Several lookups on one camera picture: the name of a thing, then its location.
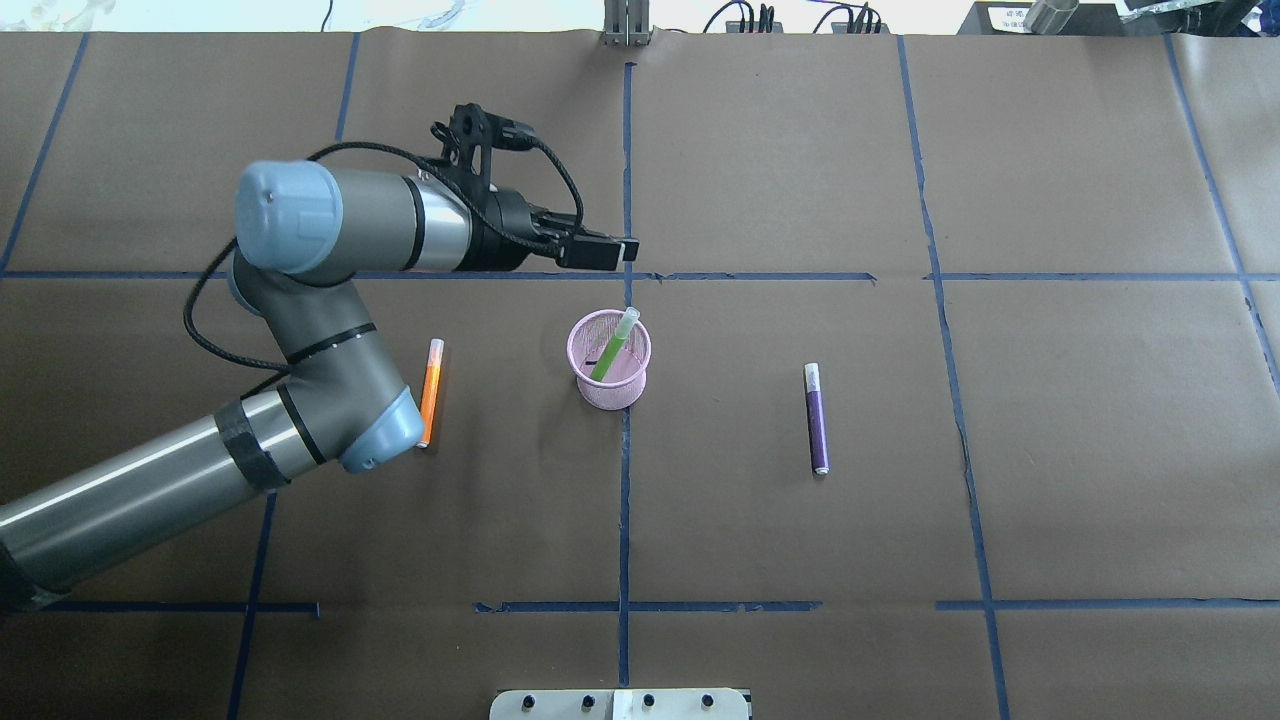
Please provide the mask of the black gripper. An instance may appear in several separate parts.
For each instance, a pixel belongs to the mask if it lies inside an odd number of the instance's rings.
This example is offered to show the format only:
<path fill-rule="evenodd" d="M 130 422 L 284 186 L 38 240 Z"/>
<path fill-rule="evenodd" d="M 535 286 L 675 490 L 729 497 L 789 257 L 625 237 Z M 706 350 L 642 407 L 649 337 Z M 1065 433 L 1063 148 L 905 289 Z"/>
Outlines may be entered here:
<path fill-rule="evenodd" d="M 472 222 L 467 272 L 513 272 L 531 256 L 570 270 L 614 272 L 637 259 L 635 238 L 577 227 L 570 214 L 529 204 L 513 190 L 467 193 Z"/>

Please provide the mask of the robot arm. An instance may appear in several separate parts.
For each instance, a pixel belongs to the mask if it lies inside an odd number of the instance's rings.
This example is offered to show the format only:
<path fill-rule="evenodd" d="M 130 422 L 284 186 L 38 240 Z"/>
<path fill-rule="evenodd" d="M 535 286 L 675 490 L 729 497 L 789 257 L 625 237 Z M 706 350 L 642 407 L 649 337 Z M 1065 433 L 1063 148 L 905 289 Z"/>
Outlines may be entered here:
<path fill-rule="evenodd" d="M 3 612 L 38 611 L 79 583 L 285 488 L 329 462 L 371 471 L 425 424 L 355 278 L 369 272 L 511 272 L 531 256 L 613 272 L 639 243 L 576 213 L 532 205 L 440 159 L 416 173 L 255 161 L 236 196 L 236 232 L 210 261 L 268 328 L 275 361 L 232 354 L 183 309 L 188 337 L 264 383 L 175 430 L 3 506 Z"/>

